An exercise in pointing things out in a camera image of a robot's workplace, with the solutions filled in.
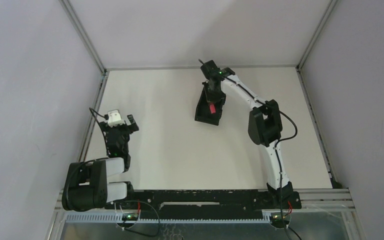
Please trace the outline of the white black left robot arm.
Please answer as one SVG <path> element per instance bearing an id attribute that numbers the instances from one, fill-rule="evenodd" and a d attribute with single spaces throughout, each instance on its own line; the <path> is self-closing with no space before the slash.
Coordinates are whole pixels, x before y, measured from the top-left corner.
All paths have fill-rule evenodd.
<path id="1" fill-rule="evenodd" d="M 61 198 L 66 211 L 101 209 L 115 201 L 129 209 L 136 203 L 137 196 L 129 181 L 111 182 L 109 177 L 129 170 L 130 136 L 139 126 L 133 115 L 123 119 L 117 111 L 112 111 L 99 127 L 104 136 L 106 156 L 69 165 Z"/>

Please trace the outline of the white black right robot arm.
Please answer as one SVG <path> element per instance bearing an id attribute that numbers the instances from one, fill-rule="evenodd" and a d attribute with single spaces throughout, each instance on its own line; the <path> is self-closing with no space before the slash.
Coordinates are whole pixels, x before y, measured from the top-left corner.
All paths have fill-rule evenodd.
<path id="1" fill-rule="evenodd" d="M 205 81 L 195 110 L 195 121 L 217 126 L 228 96 L 249 109 L 247 133 L 251 141 L 260 146 L 267 169 L 269 203 L 282 208 L 294 192 L 286 173 L 282 155 L 281 136 L 284 115 L 274 100 L 264 100 L 250 90 L 229 67 L 219 68 L 211 63 L 201 65 Z"/>

